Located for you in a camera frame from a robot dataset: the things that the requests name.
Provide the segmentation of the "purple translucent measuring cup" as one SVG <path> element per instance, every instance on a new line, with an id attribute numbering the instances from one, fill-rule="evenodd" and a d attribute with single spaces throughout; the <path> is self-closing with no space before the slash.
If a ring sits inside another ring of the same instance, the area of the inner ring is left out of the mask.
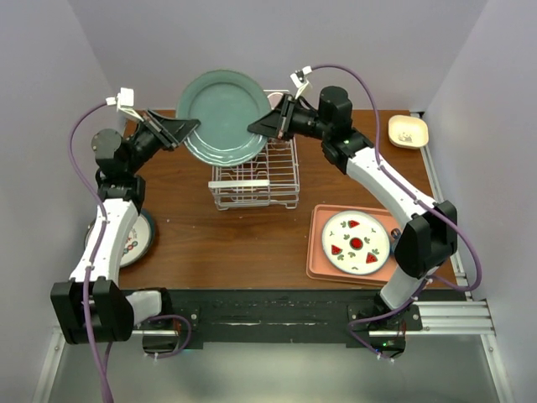
<path id="1" fill-rule="evenodd" d="M 283 97 L 284 97 L 284 94 L 282 92 L 270 92 L 268 94 L 268 101 L 269 101 L 270 107 L 272 109 L 275 109 Z"/>

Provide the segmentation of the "plain teal green plate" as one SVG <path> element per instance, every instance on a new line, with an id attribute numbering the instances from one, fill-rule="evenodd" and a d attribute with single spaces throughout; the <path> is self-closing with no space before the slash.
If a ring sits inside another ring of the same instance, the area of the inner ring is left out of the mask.
<path id="1" fill-rule="evenodd" d="M 198 76 L 184 89 L 175 116 L 200 121 L 184 142 L 198 160 L 233 167 L 264 149 L 267 139 L 249 132 L 248 125 L 271 111 L 267 94 L 250 76 L 215 70 Z"/>

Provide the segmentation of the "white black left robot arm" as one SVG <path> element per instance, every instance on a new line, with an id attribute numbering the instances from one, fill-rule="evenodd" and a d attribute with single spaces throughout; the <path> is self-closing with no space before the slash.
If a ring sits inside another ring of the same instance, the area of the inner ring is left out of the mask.
<path id="1" fill-rule="evenodd" d="M 50 299 L 69 344 L 126 341 L 136 325 L 155 329 L 174 319 L 169 292 L 150 288 L 125 295 L 118 275 L 128 235 L 142 211 L 145 181 L 139 169 L 160 150 L 173 150 L 194 132 L 197 119 L 143 112 L 134 134 L 103 129 L 91 140 L 98 165 L 97 215 L 79 264 L 70 278 L 52 286 Z"/>

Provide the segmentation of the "white wire dish rack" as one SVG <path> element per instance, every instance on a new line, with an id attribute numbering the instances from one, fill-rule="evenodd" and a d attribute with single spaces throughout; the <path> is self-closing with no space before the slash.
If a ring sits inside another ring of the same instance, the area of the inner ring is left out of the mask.
<path id="1" fill-rule="evenodd" d="M 296 142 L 270 139 L 252 160 L 214 167 L 208 182 L 216 208 L 282 206 L 295 209 L 300 194 Z"/>

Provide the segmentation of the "white plate with red lettering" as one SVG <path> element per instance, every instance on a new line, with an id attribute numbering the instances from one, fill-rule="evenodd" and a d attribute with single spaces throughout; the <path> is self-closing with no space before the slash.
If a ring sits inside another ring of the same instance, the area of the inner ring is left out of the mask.
<path id="1" fill-rule="evenodd" d="M 134 222 L 123 213 L 107 212 L 104 237 L 93 260 L 95 269 L 122 269 L 140 260 L 152 247 L 156 225 L 151 215 L 142 210 Z"/>

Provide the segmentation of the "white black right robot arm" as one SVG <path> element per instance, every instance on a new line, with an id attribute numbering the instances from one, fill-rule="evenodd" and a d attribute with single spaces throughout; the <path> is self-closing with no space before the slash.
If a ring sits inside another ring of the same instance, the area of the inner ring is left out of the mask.
<path id="1" fill-rule="evenodd" d="M 432 275 L 457 250 L 456 208 L 437 202 L 414 188 L 383 160 L 378 146 L 354 128 L 353 105 L 346 90 L 327 86 L 318 106 L 304 107 L 285 95 L 277 106 L 248 125 L 250 133 L 271 139 L 292 139 L 296 134 L 321 142 L 325 158 L 341 173 L 364 186 L 386 207 L 403 229 L 394 257 L 396 270 L 375 296 L 365 317 L 351 322 L 376 322 L 385 330 L 404 319 L 404 311 L 425 288 Z"/>

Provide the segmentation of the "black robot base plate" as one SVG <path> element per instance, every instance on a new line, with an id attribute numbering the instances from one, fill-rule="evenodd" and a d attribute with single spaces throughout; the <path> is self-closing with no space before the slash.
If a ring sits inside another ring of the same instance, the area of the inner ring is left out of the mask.
<path id="1" fill-rule="evenodd" d="M 380 351 L 404 348 L 404 336 L 423 328 L 416 305 L 380 321 L 373 290 L 170 290 L 166 312 L 177 319 L 145 322 L 136 331 L 145 353 L 181 344 L 334 343 L 357 348 L 374 332 Z"/>

